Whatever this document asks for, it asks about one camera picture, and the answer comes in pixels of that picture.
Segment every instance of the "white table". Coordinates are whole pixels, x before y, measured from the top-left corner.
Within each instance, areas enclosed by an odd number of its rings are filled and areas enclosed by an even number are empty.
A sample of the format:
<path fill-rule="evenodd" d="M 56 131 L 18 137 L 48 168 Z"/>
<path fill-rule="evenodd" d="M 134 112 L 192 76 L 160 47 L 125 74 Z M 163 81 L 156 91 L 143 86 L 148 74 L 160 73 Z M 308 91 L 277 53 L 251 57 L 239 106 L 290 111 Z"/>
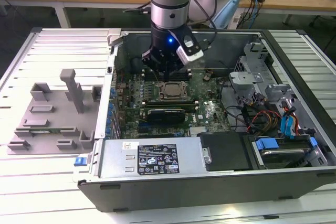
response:
<path fill-rule="evenodd" d="M 74 68 L 76 80 L 83 89 L 102 84 L 110 53 L 107 33 L 108 29 L 44 29 L 28 36 L 0 81 L 1 143 L 11 139 L 31 100 L 29 91 L 34 82 L 51 83 L 51 89 L 65 88 L 58 78 L 60 71 Z M 279 31 L 273 33 L 278 34 L 278 41 L 283 40 Z M 113 29 L 113 34 L 118 38 L 120 30 Z M 104 214 L 77 188 L 76 175 L 72 173 L 76 155 L 8 156 L 6 148 L 0 147 L 0 223 L 324 223 L 336 220 L 336 184 L 325 185 L 294 200 Z M 279 219 L 265 219 L 265 215 L 276 215 Z"/>

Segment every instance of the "black plastic cover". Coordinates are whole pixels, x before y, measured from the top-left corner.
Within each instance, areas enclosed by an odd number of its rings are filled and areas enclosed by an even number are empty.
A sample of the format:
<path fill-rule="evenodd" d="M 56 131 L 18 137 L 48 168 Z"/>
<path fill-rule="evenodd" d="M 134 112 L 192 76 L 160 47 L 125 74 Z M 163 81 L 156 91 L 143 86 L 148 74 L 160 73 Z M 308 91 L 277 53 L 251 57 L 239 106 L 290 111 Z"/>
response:
<path fill-rule="evenodd" d="M 201 134 L 202 148 L 210 152 L 212 162 L 206 165 L 206 170 L 216 172 L 221 170 L 252 170 L 253 166 L 244 143 L 244 133 L 216 132 Z"/>

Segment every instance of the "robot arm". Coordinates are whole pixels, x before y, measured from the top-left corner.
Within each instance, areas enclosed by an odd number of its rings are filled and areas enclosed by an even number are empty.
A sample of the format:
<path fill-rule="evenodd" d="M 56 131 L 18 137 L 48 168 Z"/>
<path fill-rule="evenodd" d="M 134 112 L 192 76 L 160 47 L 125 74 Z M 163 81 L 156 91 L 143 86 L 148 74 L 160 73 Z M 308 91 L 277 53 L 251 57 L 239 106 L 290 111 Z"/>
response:
<path fill-rule="evenodd" d="M 143 53 L 142 61 L 168 79 L 171 72 L 203 57 L 209 43 L 198 42 L 187 25 L 190 0 L 151 0 L 151 3 L 152 45 Z M 213 6 L 206 11 L 211 15 Z"/>

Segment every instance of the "white label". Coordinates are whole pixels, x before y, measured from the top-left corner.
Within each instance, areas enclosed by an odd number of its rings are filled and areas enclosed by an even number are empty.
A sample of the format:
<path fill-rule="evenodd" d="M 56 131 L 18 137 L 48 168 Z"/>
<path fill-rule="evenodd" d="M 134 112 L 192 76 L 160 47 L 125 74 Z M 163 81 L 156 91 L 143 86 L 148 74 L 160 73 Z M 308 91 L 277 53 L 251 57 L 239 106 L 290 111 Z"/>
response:
<path fill-rule="evenodd" d="M 123 150 L 135 150 L 138 148 L 139 142 L 123 142 L 122 149 Z"/>

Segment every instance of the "motherboard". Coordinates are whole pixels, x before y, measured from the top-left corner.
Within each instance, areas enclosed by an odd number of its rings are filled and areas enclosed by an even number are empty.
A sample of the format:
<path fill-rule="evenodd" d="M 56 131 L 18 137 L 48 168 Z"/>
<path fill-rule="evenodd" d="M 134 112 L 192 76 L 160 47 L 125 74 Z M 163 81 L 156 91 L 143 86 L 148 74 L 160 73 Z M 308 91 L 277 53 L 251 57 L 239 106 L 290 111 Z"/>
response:
<path fill-rule="evenodd" d="M 189 137 L 228 131 L 219 101 L 220 78 L 210 77 L 205 69 L 182 69 L 165 82 L 150 69 L 140 74 L 117 70 L 120 137 Z"/>

